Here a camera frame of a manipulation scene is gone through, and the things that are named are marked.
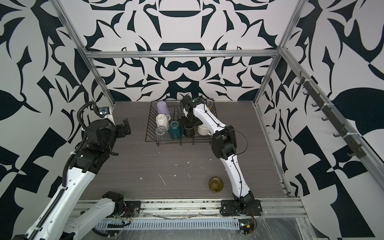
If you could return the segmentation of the black wire dish rack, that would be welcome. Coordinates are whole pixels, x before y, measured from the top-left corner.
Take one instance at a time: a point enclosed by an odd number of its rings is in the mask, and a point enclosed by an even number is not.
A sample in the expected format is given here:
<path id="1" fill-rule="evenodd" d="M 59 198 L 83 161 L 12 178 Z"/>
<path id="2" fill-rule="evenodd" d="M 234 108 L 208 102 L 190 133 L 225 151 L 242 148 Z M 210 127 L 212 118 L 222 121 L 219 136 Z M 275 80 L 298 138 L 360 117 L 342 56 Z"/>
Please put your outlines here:
<path id="1" fill-rule="evenodd" d="M 181 100 L 172 100 L 172 101 L 166 101 L 166 104 L 169 108 L 171 119 L 170 123 L 172 122 L 178 122 L 181 127 L 182 136 L 180 139 L 173 139 L 170 138 L 169 140 L 160 140 L 160 138 L 157 136 L 156 129 L 157 129 L 157 123 L 156 123 L 156 117 L 158 115 L 157 111 L 157 103 L 159 101 L 152 101 L 150 104 L 150 111 L 149 111 L 149 117 L 148 117 L 148 124 L 147 124 L 147 130 L 146 130 L 146 137 L 145 142 L 153 142 L 158 147 L 160 145 L 164 144 L 199 144 L 199 143 L 208 143 L 211 145 L 212 143 L 212 137 L 210 135 L 202 136 L 198 133 L 198 126 L 195 126 L 195 134 L 193 137 L 189 138 L 184 135 L 184 118 L 185 114 L 183 111 L 183 105 L 181 103 Z"/>

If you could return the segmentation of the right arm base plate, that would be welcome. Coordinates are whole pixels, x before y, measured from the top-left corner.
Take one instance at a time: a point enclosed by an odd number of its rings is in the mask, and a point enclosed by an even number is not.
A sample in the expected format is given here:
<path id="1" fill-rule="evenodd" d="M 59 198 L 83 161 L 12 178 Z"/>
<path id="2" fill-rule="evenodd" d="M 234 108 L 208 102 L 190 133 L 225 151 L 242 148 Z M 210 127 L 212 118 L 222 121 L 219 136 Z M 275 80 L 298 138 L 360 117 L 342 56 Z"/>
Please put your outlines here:
<path id="1" fill-rule="evenodd" d="M 261 202 L 253 200 L 244 204 L 235 200 L 222 200 L 220 214 L 222 216 L 261 216 L 263 212 Z"/>

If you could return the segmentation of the lavender plastic cup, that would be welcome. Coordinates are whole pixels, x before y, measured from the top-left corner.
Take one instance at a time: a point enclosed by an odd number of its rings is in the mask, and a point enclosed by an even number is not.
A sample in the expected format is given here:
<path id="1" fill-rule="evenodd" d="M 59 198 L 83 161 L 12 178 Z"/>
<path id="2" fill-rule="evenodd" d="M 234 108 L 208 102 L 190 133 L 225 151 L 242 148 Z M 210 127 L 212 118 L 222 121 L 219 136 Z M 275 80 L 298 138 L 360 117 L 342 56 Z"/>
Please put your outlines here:
<path id="1" fill-rule="evenodd" d="M 157 112 L 158 114 L 164 114 L 166 116 L 170 116 L 170 111 L 168 105 L 165 101 L 157 102 Z"/>

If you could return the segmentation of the black mug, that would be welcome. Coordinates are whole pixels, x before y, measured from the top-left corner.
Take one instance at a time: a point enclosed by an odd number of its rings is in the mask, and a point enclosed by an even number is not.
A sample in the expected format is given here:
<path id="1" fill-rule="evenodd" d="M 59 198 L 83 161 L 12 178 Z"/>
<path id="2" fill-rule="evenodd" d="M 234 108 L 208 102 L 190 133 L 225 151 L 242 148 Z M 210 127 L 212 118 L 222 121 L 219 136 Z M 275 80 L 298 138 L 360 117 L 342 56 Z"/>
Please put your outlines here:
<path id="1" fill-rule="evenodd" d="M 186 138 L 193 138 L 195 136 L 195 127 L 194 126 L 185 127 L 183 133 Z"/>

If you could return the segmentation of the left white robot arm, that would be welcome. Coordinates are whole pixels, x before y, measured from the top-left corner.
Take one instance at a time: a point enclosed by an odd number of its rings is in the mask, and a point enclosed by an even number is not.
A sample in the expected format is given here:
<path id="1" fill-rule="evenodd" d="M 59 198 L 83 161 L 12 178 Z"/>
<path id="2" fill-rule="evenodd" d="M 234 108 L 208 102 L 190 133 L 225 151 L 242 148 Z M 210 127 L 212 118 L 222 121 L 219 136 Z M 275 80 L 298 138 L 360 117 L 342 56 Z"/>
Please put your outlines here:
<path id="1" fill-rule="evenodd" d="M 128 119 L 116 125 L 112 115 L 98 108 L 94 101 L 78 110 L 77 119 L 84 136 L 65 164 L 61 185 L 35 223 L 25 234 L 14 236 L 15 240 L 81 240 L 103 219 L 108 216 L 120 219 L 124 213 L 124 196 L 109 191 L 92 208 L 68 223 L 84 190 L 110 156 L 117 155 L 113 151 L 116 140 L 132 132 Z"/>

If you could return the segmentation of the olive green glass cup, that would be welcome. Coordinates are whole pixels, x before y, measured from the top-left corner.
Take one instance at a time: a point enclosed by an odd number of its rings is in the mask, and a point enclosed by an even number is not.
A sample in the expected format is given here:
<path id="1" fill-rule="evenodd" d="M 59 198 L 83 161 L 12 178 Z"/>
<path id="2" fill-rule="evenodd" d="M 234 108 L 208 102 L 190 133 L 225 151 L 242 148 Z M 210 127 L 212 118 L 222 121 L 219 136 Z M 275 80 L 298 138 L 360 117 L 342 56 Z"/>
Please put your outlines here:
<path id="1" fill-rule="evenodd" d="M 213 193 L 219 193 L 224 188 L 224 182 L 219 177 L 212 177 L 209 180 L 209 189 Z"/>

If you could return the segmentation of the red and white mug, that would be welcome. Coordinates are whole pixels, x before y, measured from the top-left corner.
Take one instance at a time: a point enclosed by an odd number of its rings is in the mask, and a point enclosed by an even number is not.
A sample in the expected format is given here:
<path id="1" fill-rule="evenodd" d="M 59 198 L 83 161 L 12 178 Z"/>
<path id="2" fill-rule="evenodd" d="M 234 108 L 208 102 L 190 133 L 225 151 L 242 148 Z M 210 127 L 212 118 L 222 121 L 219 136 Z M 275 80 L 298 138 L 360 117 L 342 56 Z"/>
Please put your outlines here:
<path id="1" fill-rule="evenodd" d="M 204 124 L 198 126 L 198 133 L 201 136 L 210 136 L 211 135 L 209 129 Z"/>

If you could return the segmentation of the cream mug green handle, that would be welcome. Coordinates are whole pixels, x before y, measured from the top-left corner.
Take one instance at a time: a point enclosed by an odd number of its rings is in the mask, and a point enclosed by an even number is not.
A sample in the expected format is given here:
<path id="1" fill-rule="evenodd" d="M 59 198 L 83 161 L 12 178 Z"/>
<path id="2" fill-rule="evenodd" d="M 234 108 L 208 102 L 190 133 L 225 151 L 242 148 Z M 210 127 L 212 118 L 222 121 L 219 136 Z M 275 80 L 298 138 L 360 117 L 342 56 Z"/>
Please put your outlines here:
<path id="1" fill-rule="evenodd" d="M 170 123 L 169 134 L 173 140 L 180 140 L 182 138 L 182 129 L 179 122 L 173 121 Z"/>

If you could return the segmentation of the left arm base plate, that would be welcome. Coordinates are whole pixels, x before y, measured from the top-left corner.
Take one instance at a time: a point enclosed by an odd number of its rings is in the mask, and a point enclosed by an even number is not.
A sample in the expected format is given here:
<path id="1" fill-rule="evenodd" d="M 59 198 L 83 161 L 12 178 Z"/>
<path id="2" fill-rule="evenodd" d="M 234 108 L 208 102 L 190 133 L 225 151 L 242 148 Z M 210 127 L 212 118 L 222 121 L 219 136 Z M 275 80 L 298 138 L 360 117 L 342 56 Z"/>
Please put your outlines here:
<path id="1" fill-rule="evenodd" d="M 121 218 L 137 217 L 141 212 L 141 201 L 124 201 L 119 212 Z"/>

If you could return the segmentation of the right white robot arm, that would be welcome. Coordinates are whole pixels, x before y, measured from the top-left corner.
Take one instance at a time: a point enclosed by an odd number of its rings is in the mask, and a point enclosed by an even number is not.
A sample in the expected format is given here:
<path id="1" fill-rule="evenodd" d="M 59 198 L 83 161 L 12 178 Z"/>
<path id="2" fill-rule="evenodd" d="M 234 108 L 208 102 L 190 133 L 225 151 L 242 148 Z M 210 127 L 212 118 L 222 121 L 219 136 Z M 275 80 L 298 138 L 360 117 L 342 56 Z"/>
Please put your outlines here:
<path id="1" fill-rule="evenodd" d="M 207 101 L 185 96 L 181 100 L 185 114 L 185 126 L 205 125 L 212 135 L 212 152 L 223 163 L 229 176 L 237 212 L 245 214 L 255 198 L 242 174 L 237 151 L 236 131 L 222 123 L 208 108 Z"/>

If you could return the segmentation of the clear glass cup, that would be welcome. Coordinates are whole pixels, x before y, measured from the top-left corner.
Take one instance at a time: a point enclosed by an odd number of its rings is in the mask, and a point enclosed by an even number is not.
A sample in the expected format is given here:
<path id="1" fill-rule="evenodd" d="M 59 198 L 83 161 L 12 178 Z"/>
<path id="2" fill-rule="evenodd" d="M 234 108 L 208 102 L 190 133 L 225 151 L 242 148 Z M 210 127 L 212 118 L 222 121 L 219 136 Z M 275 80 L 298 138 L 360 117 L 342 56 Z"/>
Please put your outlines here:
<path id="1" fill-rule="evenodd" d="M 156 128 L 156 137 L 158 142 L 167 142 L 170 140 L 170 134 L 165 126 Z"/>

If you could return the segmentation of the white ceramic mug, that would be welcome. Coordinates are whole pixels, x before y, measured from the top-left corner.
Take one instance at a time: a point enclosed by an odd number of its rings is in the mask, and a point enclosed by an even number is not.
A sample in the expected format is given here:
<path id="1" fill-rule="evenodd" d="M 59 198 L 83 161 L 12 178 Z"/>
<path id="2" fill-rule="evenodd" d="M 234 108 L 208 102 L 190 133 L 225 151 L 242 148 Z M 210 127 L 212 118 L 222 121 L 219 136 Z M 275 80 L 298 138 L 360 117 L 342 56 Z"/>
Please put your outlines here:
<path id="1" fill-rule="evenodd" d="M 164 127 L 168 131 L 170 128 L 170 120 L 171 120 L 170 115 L 158 114 L 156 116 L 157 127 Z"/>

